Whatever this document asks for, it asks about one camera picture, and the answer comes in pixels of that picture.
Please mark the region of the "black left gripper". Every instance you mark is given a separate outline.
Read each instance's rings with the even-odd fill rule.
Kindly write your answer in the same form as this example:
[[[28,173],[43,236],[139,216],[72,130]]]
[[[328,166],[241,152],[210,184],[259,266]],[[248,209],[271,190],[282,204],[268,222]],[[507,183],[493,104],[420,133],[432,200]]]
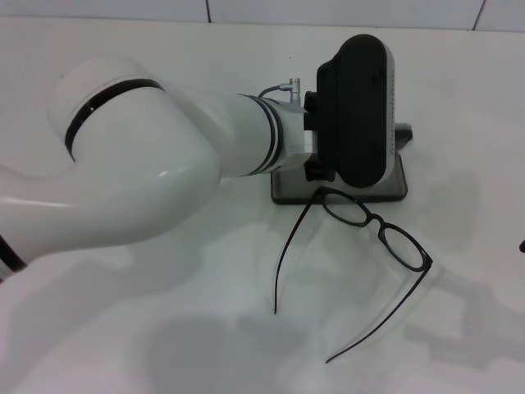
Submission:
[[[321,157],[320,137],[317,124],[318,96],[316,92],[307,91],[304,97],[304,130],[312,136],[313,153],[304,164],[307,181],[334,181],[335,171]]]

